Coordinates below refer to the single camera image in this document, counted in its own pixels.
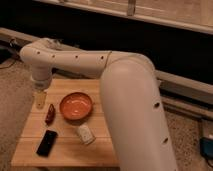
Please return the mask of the white cylindrical wrist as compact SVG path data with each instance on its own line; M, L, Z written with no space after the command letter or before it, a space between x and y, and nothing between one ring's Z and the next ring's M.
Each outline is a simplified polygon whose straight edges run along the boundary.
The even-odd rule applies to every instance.
M45 105L46 92L52 81L52 69L51 68L31 68L31 78L34 87L38 90L34 93L35 103L37 109L42 109Z

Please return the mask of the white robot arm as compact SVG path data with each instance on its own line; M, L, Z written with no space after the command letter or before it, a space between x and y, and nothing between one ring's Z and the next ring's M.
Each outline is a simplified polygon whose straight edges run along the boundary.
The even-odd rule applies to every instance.
M41 38L22 47L38 90L54 68L100 80L105 120L121 171L178 171L155 67L146 56L120 51L60 50Z

